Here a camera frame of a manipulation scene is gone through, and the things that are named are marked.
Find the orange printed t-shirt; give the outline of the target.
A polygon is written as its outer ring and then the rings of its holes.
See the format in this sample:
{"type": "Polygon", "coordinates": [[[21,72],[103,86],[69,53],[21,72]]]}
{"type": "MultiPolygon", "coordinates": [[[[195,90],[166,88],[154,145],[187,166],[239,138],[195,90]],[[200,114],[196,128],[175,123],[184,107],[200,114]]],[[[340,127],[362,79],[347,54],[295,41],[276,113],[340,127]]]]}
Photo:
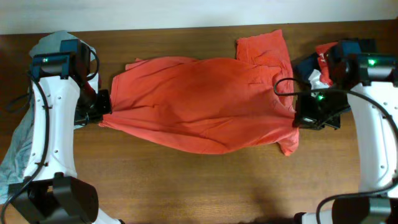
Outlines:
{"type": "Polygon", "coordinates": [[[235,58],[136,60],[116,75],[101,126],[195,154],[299,146],[293,75],[281,30],[240,38],[235,58]]]}

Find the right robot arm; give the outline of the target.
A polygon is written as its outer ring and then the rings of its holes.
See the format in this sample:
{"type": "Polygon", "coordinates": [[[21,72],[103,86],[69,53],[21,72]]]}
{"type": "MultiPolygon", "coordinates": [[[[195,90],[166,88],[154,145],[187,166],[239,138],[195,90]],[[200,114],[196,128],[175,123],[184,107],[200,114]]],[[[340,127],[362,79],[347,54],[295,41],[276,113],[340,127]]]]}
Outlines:
{"type": "Polygon", "coordinates": [[[397,222],[397,59],[379,54],[372,39],[319,45],[297,65],[299,82],[294,126],[338,129],[352,112],[360,159],[356,193],[328,197],[295,223],[397,222]]]}

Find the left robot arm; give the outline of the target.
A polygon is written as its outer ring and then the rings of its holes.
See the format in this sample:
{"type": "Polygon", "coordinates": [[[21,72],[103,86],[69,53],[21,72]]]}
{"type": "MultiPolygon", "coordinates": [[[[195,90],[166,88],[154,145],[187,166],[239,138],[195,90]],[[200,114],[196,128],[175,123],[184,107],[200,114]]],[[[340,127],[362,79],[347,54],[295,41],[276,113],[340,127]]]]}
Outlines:
{"type": "Polygon", "coordinates": [[[122,223],[100,209],[96,189],[77,178],[73,157],[75,126],[99,123],[112,112],[108,90],[90,72],[95,55],[81,40],[70,39],[61,41],[58,52],[32,59],[32,149],[23,181],[11,185],[4,204],[29,223],[122,223]]]}

